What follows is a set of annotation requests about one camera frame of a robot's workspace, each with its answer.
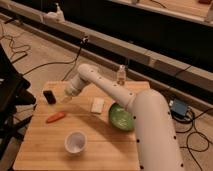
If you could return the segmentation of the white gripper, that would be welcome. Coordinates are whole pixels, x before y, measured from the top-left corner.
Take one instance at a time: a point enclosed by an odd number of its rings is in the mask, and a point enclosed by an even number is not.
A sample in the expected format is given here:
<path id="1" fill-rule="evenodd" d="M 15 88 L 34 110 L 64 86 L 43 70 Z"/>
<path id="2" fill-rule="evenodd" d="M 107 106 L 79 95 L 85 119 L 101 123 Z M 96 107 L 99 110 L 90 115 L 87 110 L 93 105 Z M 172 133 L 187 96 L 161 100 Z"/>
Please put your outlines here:
<path id="1" fill-rule="evenodd" d="M 61 103 L 68 103 L 72 96 L 78 96 L 84 88 L 84 80 L 80 78 L 79 75 L 75 75 L 66 85 L 65 93 L 61 98 Z"/>

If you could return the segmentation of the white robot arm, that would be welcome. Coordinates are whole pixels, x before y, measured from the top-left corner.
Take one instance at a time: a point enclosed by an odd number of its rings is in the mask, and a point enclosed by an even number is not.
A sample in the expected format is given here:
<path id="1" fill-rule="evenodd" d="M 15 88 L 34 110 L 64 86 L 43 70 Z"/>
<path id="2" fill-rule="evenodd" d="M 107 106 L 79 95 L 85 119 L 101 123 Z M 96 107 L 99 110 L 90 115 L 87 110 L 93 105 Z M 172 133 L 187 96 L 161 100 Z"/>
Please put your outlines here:
<path id="1" fill-rule="evenodd" d="M 153 89 L 134 93 L 86 63 L 78 67 L 64 92 L 78 96 L 90 83 L 132 115 L 141 171 L 185 171 L 169 105 L 161 93 Z"/>

